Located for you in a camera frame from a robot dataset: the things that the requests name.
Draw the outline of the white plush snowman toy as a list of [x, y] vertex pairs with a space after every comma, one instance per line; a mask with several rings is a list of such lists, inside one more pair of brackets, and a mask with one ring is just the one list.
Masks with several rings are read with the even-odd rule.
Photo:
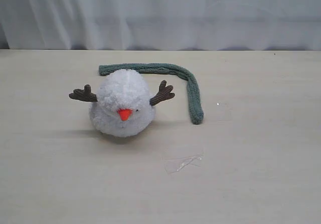
[[132, 137], [155, 118], [155, 106], [175, 97], [174, 87], [162, 80], [152, 94], [143, 76], [133, 69], [120, 69], [106, 76], [96, 93], [89, 84], [76, 88], [69, 98], [88, 102], [95, 130], [114, 137]]

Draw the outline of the green knitted scarf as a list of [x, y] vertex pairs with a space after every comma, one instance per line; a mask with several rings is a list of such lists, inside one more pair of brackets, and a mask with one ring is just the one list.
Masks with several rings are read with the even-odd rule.
[[189, 115], [192, 124], [200, 125], [204, 119], [204, 112], [201, 105], [201, 96], [198, 82], [193, 73], [189, 70], [174, 64], [168, 63], [123, 63], [112, 65], [100, 65], [98, 73], [100, 76], [107, 76], [119, 69], [133, 69], [142, 74], [175, 75], [187, 82], [187, 97]]

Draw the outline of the white curtain backdrop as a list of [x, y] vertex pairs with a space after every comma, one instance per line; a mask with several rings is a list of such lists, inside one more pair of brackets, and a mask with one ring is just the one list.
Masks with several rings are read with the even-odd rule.
[[1, 46], [319, 50], [320, 0], [1, 0]]

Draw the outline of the clear tape patch near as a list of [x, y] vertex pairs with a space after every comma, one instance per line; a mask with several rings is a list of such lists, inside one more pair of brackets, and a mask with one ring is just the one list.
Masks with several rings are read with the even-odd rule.
[[163, 152], [164, 168], [167, 174], [182, 171], [187, 166], [200, 167], [204, 151], [197, 146], [176, 146]]

